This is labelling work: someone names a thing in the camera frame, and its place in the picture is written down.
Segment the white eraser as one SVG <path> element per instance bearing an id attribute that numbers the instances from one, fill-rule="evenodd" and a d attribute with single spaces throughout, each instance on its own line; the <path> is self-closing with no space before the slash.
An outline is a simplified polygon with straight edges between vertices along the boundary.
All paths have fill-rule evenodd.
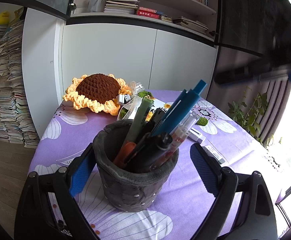
<path id="1" fill-rule="evenodd" d="M 206 145 L 206 146 L 203 146 L 203 149 L 210 157 L 213 157 L 219 164 L 225 163 L 225 159 L 223 158 L 223 156 L 217 150 L 215 150 L 212 146 Z"/>

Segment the grey felt pen holder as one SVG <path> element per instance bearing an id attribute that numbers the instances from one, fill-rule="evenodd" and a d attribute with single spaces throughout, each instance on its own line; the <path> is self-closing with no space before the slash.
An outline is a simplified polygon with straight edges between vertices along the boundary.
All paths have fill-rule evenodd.
<path id="1" fill-rule="evenodd" d="M 92 146 L 108 201 L 121 211 L 139 212 L 156 199 L 177 164 L 178 151 L 153 171 L 135 163 L 119 168 L 113 161 L 131 125 L 130 120 L 108 124 L 95 136 Z"/>

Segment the orange utility knife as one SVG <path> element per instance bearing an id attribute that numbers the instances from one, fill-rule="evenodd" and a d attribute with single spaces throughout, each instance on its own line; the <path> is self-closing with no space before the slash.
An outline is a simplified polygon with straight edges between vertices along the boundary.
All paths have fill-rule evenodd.
<path id="1" fill-rule="evenodd" d="M 114 164 L 119 168 L 123 168 L 126 165 L 125 163 L 126 158 L 129 156 L 129 154 L 135 147 L 136 144 L 134 142 L 125 143 L 120 149 L 117 157 L 114 159 Z"/>

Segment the white correction tape dispenser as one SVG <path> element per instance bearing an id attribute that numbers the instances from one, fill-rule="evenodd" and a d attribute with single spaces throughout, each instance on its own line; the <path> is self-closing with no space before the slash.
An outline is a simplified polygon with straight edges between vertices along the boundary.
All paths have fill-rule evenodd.
<path id="1" fill-rule="evenodd" d="M 205 141 L 206 137 L 195 128 L 191 128 L 189 130 L 188 139 L 201 144 Z"/>

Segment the red gel pen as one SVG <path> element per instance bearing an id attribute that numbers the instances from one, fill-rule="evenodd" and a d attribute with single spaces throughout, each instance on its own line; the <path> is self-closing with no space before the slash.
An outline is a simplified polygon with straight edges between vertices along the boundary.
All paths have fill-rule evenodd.
<path id="1" fill-rule="evenodd" d="M 178 147 L 182 144 L 181 140 L 176 140 L 171 143 L 169 149 L 164 153 L 164 155 L 158 160 L 158 166 L 162 166 L 170 156 L 178 149 Z"/>

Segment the blue gel pen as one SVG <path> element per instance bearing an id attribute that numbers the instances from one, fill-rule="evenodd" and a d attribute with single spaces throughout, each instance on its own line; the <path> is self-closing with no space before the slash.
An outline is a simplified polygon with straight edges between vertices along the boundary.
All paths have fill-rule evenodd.
<path id="1" fill-rule="evenodd" d="M 200 94 L 206 85 L 205 81 L 200 80 L 194 89 L 190 89 L 189 91 L 184 89 L 170 109 L 161 118 L 159 125 L 151 132 L 151 136 L 156 136 L 161 133 L 170 134 L 199 101 Z"/>

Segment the black marker pen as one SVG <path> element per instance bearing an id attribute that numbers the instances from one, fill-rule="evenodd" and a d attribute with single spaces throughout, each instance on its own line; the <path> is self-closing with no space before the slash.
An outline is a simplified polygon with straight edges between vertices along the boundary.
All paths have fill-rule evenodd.
<path id="1" fill-rule="evenodd" d="M 149 172 L 150 166 L 167 151 L 172 141 L 173 139 L 168 133 L 148 137 L 141 142 L 140 146 L 137 146 L 124 169 L 131 173 Z"/>

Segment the green gel pen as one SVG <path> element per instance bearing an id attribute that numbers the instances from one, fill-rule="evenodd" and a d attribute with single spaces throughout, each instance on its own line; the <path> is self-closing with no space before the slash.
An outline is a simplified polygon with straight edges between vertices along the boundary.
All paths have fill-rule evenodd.
<path id="1" fill-rule="evenodd" d="M 138 137 L 143 124 L 145 123 L 146 117 L 153 105 L 154 100 L 145 96 L 142 99 L 141 105 L 139 106 L 136 115 L 134 117 L 133 123 L 128 131 L 128 134 L 125 138 L 124 143 L 127 142 L 135 142 L 136 138 Z"/>

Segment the grey striped curtain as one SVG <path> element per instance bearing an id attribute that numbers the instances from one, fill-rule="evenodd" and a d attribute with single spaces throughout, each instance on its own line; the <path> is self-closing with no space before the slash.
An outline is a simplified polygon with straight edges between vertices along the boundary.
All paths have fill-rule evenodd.
<path id="1" fill-rule="evenodd" d="M 225 47 L 219 47 L 214 73 L 237 68 L 259 59 L 258 56 Z M 259 101 L 258 94 L 267 94 L 267 109 L 264 114 L 258 114 L 256 123 L 260 130 L 256 130 L 252 136 L 262 145 L 274 135 L 284 113 L 289 95 L 291 83 L 282 80 L 270 80 L 262 82 L 239 83 L 236 85 L 220 86 L 212 82 L 208 91 L 207 101 L 222 112 L 228 114 L 229 104 L 240 105 L 242 114 L 238 118 L 248 119 L 248 112 L 252 111 Z"/>

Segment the dark cabinet door right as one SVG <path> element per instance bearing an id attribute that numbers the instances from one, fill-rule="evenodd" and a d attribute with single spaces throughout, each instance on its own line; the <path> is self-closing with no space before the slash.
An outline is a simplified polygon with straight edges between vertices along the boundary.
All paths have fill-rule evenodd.
<path id="1" fill-rule="evenodd" d="M 252 55 L 272 46 L 278 5 L 282 0 L 218 0 L 217 45 Z"/>

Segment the green potted plant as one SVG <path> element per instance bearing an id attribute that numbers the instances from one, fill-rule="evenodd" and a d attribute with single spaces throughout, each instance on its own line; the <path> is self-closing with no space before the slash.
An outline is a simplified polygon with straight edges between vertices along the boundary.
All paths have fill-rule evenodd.
<path id="1" fill-rule="evenodd" d="M 261 121 L 265 118 L 265 114 L 270 112 L 270 99 L 272 91 L 257 92 L 251 103 L 247 103 L 248 93 L 253 92 L 252 88 L 245 86 L 240 100 L 228 102 L 229 117 L 241 126 L 248 134 L 250 134 L 263 147 L 267 148 L 266 143 L 269 139 L 262 139 L 261 134 L 263 128 Z"/>

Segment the purple floral tablecloth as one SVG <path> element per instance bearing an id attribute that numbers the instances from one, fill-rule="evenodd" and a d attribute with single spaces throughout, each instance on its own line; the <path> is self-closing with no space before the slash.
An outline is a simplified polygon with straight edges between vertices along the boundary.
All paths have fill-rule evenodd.
<path id="1" fill-rule="evenodd" d="M 64 100 L 30 165 L 33 239 L 277 239 L 265 148 L 192 90 L 132 120 Z"/>

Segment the white bookcase with shelves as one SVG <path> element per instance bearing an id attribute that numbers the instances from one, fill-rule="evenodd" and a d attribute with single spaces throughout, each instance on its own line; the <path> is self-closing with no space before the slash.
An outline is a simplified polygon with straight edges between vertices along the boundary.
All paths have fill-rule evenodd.
<path id="1" fill-rule="evenodd" d="M 26 12 L 22 71 L 39 136 L 74 77 L 113 74 L 150 89 L 183 90 L 211 82 L 215 57 L 206 40 L 132 18 L 92 17 L 68 25 L 35 9 Z"/>

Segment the red books stack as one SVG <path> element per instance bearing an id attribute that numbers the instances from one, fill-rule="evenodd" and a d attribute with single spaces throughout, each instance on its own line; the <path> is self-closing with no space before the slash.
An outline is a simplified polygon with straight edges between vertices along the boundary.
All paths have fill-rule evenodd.
<path id="1" fill-rule="evenodd" d="M 161 15 L 164 15 L 162 12 L 159 12 L 155 9 L 146 8 L 146 7 L 139 7 L 137 9 L 136 14 L 139 16 L 145 16 L 145 17 L 150 17 L 150 18 L 155 18 L 155 19 L 159 19 Z"/>

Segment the yellow plush toy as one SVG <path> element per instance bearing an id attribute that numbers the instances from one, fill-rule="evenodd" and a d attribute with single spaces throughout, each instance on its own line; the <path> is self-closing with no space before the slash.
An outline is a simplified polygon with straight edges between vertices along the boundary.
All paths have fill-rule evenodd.
<path id="1" fill-rule="evenodd" d="M 10 13 L 8 11 L 3 11 L 0 13 L 0 25 L 8 25 L 9 24 L 9 16 Z"/>

